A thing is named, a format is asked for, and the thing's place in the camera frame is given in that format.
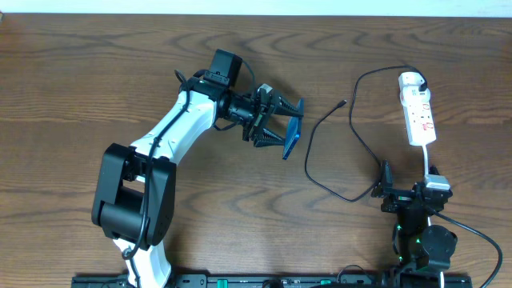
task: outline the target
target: white wall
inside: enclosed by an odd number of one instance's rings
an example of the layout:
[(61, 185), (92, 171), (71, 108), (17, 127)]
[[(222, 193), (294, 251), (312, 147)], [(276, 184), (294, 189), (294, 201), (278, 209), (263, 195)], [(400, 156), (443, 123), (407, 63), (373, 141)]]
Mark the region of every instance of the white wall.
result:
[(5, 13), (512, 17), (512, 0), (0, 0)]

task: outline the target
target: white power strip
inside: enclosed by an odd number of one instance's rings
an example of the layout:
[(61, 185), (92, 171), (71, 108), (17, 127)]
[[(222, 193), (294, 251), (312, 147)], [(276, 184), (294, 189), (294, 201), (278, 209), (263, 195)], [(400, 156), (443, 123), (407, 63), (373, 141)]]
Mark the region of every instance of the white power strip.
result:
[(398, 78), (400, 102), (406, 116), (407, 136), (412, 146), (425, 146), (435, 141), (434, 120), (430, 110), (430, 90), (420, 91), (425, 79), (416, 72), (405, 72)]

